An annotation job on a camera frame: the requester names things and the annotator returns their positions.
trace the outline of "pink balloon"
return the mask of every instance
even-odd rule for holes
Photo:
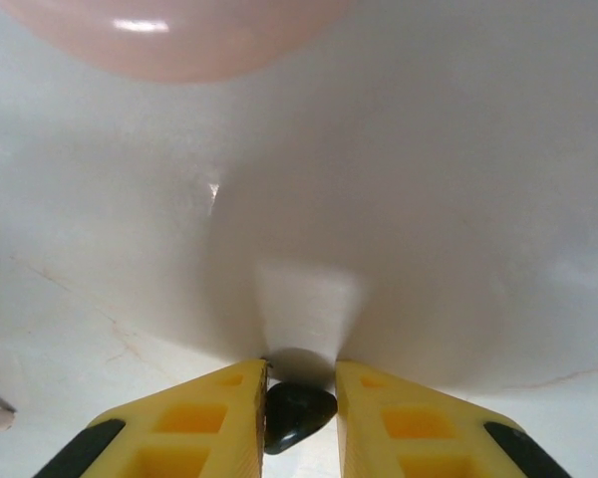
[[[351,0],[0,0],[41,37],[105,70],[212,82],[262,67]]]

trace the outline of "yellow plastic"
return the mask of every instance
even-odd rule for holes
[[[244,361],[100,415],[126,426],[82,478],[260,478],[266,371]]]
[[[509,418],[351,361],[336,376],[344,478],[525,477],[482,427]]]

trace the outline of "black stone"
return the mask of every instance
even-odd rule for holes
[[[264,451],[277,455],[323,428],[337,413],[337,398],[313,386],[282,382],[266,393]]]

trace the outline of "white surface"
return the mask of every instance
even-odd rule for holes
[[[0,386],[20,409],[0,477],[108,407],[307,342],[302,314],[319,347],[469,395],[598,477],[598,0],[360,1],[269,69],[185,87],[0,14]],[[332,426],[268,476],[336,476]]]

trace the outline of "black rubber pad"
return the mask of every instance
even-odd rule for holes
[[[526,433],[494,421],[484,427],[527,478],[571,478]]]
[[[114,419],[82,430],[34,478],[80,478],[125,425]]]

